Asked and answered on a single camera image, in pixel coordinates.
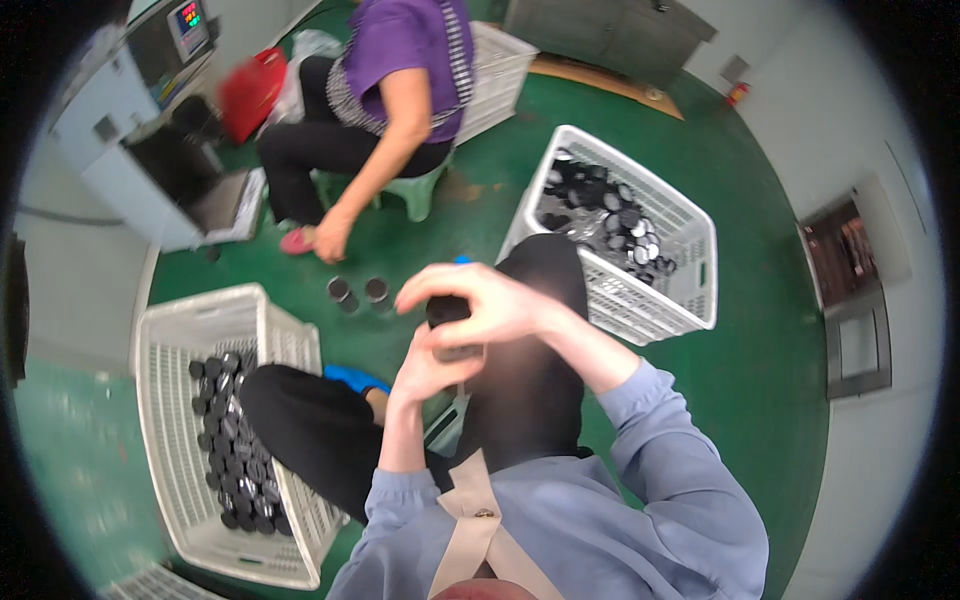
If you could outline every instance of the green plastic stool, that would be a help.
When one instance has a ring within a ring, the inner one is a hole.
[[[414,223],[419,223],[430,215],[430,205],[433,201],[433,188],[437,185],[437,180],[447,169],[453,166],[453,152],[446,156],[444,162],[429,173],[419,177],[398,178],[390,181],[383,188],[384,192],[397,194],[407,203],[407,218]],[[315,176],[317,191],[320,193],[320,200],[324,203],[327,210],[333,206],[330,198],[330,173],[318,171]],[[380,194],[373,197],[373,207],[377,210],[382,206]]]

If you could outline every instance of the wooden board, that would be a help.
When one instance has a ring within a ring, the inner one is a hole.
[[[662,98],[659,100],[651,100],[647,97],[647,86],[630,84],[609,71],[582,62],[541,54],[530,65],[530,72],[559,77],[579,84],[592,85],[636,100],[646,107],[654,108],[681,121],[684,120],[684,116],[680,114],[677,105],[673,104],[673,100],[666,92],[661,92]]]

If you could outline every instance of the leg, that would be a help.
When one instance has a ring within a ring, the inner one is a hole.
[[[270,206],[276,220],[317,225],[324,208],[310,171],[359,173],[379,141],[372,133],[337,122],[278,123],[267,128],[257,140],[257,151],[270,184]],[[451,143],[421,145],[399,177],[419,177],[437,168]]]
[[[576,246],[562,235],[528,237],[497,269],[587,317],[587,287]],[[491,472],[578,449],[584,382],[540,340],[490,345],[452,464],[484,449]]]
[[[364,504],[380,459],[383,429],[346,383],[267,365],[240,391],[244,414],[271,454],[327,501],[367,523]],[[427,453],[438,485],[446,463]]]
[[[303,94],[304,117],[307,121],[336,122],[337,117],[326,101],[326,78],[333,59],[307,57],[300,63],[300,90]]]

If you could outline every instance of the beige apron strap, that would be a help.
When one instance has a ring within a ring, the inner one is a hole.
[[[457,519],[453,536],[437,567],[428,598],[470,579],[486,560],[499,579],[514,582],[538,600],[564,600],[543,571],[501,524],[483,450],[450,470],[454,489],[438,501]]]

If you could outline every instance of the digital scale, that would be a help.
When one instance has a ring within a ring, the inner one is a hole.
[[[184,63],[200,52],[210,40],[210,34],[206,30],[206,18],[196,0],[184,2],[168,12],[167,24]]]

